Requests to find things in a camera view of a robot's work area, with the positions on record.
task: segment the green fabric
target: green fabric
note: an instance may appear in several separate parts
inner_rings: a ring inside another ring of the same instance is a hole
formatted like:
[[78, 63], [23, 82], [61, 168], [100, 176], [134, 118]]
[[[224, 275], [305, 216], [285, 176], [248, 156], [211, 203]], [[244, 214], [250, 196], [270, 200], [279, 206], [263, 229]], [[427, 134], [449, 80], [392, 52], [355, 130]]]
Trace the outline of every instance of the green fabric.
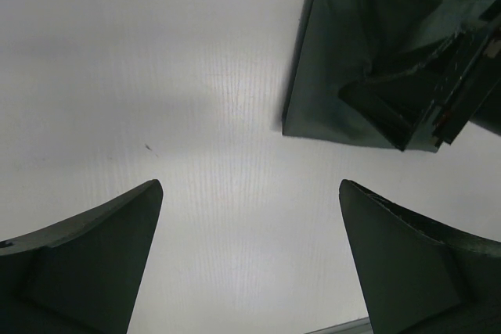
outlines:
[[[453, 34], [494, 0], [312, 0], [283, 133], [349, 145], [392, 148], [337, 97], [373, 63]], [[434, 150], [423, 145], [410, 149]]]

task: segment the corrugated white panel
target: corrugated white panel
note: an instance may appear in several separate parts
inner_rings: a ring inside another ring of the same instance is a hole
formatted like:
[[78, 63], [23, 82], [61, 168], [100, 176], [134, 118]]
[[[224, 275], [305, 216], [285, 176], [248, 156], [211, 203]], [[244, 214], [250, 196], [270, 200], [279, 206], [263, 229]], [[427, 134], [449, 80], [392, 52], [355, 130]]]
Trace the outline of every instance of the corrugated white panel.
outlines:
[[366, 315], [342, 178], [501, 240], [501, 138], [438, 155], [274, 128], [303, 0], [0, 0], [0, 238], [159, 178], [130, 333], [299, 334]]

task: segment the white surface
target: white surface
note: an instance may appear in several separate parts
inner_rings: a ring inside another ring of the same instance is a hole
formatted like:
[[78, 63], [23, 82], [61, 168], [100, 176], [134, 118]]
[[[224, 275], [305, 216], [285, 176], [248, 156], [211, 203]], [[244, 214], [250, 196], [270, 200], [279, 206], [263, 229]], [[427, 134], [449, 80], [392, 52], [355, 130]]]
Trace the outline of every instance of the white surface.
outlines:
[[302, 2], [0, 0], [0, 238], [159, 178], [132, 334], [366, 315], [342, 178], [501, 241], [499, 137], [468, 126], [438, 155], [402, 154], [273, 129]]

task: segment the black plastic piece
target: black plastic piece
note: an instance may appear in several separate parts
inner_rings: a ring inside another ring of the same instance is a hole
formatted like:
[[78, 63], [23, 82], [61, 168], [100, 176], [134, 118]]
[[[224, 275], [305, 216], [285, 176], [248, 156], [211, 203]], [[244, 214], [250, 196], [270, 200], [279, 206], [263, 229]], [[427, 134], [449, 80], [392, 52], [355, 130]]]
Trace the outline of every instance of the black plastic piece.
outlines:
[[375, 334], [501, 332], [501, 243], [353, 181], [342, 182], [340, 201]]
[[0, 333], [125, 334], [162, 195], [149, 181], [0, 243]]
[[500, 50], [496, 0], [450, 38], [376, 63], [339, 97], [401, 151], [451, 144], [470, 120], [500, 134]]

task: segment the dark green plastic part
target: dark green plastic part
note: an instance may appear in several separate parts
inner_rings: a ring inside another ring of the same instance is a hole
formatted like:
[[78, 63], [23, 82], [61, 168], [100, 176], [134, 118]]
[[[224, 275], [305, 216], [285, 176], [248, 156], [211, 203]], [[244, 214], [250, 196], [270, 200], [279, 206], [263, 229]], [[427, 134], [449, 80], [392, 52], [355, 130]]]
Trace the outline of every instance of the dark green plastic part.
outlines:
[[375, 65], [339, 98], [401, 151], [451, 144], [470, 120], [499, 133], [500, 6], [450, 38]]
[[342, 182], [340, 201], [375, 334], [501, 332], [501, 243], [353, 181]]
[[[338, 98], [376, 62], [454, 34], [495, 0], [306, 0], [283, 111], [283, 134], [393, 148], [363, 115]], [[436, 151], [432, 143], [409, 149]]]
[[162, 195], [149, 181], [0, 243], [0, 333], [125, 334]]

